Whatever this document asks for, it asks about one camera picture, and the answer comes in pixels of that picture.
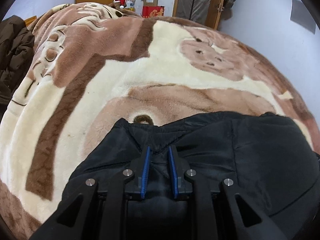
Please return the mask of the wooden door with frame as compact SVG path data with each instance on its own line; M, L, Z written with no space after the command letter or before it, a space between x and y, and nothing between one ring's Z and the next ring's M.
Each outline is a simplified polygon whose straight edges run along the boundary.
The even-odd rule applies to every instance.
M175 0L172 15L217 29L225 0Z

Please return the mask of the red santa hat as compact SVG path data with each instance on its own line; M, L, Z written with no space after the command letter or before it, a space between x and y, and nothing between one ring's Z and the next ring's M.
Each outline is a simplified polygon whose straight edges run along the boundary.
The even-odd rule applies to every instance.
M126 7L126 0L113 0L112 4L116 9L124 9Z

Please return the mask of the brown puffer coat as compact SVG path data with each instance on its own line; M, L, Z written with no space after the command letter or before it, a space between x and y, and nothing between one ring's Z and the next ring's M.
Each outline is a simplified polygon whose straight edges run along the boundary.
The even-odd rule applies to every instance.
M8 105L34 56L34 36L14 15L1 22L1 105Z

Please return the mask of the open cardboard box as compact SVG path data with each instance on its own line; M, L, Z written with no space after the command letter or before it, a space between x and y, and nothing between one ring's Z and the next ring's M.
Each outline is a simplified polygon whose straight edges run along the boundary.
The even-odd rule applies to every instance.
M156 7L158 5L158 0L142 0L144 7Z

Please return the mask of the wooden headboard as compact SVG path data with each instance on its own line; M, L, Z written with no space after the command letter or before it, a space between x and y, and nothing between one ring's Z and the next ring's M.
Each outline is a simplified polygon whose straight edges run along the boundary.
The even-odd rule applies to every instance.
M28 19L26 19L24 22L25 22L25 25L28 27L30 24L32 24L35 20L37 19L36 16L32 16Z

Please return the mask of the red gift box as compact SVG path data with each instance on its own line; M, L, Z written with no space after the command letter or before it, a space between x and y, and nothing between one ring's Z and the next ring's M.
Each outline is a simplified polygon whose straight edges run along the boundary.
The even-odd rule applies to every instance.
M163 6L143 6L142 17L151 18L164 15L165 7Z

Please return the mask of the clothes hanging on door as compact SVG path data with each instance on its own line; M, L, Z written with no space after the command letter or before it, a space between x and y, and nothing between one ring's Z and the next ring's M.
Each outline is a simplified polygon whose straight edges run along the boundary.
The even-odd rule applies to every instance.
M223 0L223 11L221 17L223 20L228 20L232 17L232 7L236 0Z

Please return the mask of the black quilted jacket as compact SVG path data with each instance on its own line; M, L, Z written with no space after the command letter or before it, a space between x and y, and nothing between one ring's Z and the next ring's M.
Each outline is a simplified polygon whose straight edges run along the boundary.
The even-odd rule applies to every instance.
M197 114L158 127L118 120L75 169L63 191L70 197L89 178L102 183L129 168L151 148L144 199L126 205L120 239L198 239L189 201L173 197L168 150L210 181L231 178L270 217L286 239L295 239L319 210L319 161L290 119L265 113Z

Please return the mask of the brown plush bear blanket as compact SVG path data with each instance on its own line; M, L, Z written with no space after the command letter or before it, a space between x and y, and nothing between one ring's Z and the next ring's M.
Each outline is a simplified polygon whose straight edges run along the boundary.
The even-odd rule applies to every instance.
M263 55L198 23L87 2L27 28L31 57L1 120L1 218L28 239L74 169L120 118L161 126L198 113L290 117L319 151L301 96Z

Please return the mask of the grey square wall panel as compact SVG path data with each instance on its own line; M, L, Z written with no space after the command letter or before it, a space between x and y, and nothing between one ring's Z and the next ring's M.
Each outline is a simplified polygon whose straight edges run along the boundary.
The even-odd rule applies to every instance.
M292 0L290 20L302 26L311 33L316 33L316 22L310 12L299 0Z

